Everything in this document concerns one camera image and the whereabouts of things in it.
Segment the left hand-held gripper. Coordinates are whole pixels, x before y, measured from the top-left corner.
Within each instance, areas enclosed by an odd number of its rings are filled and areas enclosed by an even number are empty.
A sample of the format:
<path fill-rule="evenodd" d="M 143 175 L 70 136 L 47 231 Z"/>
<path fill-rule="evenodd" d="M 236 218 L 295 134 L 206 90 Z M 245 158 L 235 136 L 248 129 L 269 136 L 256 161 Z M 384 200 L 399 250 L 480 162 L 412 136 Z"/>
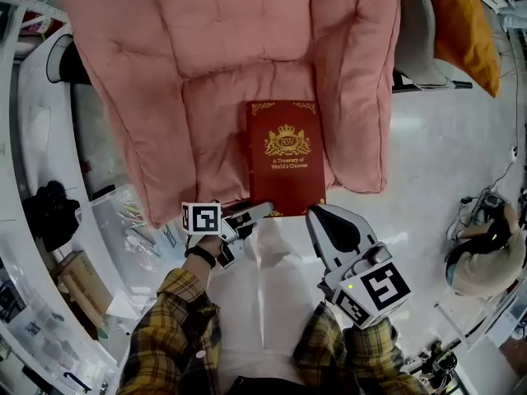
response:
<path fill-rule="evenodd" d="M 220 203 L 183 202 L 182 226 L 188 235 L 218 235 L 223 245 L 217 262 L 228 268 L 245 254 L 244 240 L 252 234 L 255 222 L 269 216 L 273 209 L 271 202 L 263 202 L 224 216 Z"/>

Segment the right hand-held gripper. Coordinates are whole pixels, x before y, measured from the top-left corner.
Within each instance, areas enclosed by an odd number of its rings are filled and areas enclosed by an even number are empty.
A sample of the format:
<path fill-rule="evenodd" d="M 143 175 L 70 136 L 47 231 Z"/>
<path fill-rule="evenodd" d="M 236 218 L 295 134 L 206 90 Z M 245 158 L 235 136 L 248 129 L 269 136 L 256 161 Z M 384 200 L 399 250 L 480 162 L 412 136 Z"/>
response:
<path fill-rule="evenodd" d="M 412 291 L 397 263 L 362 216 L 319 204 L 308 207 L 305 222 L 315 253 L 329 270 L 318 287 L 356 327 L 376 325 L 409 299 Z M 342 264 L 341 254 L 351 252 L 365 253 Z"/>

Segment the person's left hand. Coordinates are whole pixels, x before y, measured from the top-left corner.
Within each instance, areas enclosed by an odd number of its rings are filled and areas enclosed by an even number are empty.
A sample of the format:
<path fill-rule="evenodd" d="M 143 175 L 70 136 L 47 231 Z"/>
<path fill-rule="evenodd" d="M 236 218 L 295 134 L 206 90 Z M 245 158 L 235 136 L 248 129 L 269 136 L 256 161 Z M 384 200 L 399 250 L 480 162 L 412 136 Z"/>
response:
<path fill-rule="evenodd" d="M 212 257 L 222 255 L 223 240 L 218 235 L 204 235 L 194 246 L 208 252 Z"/>

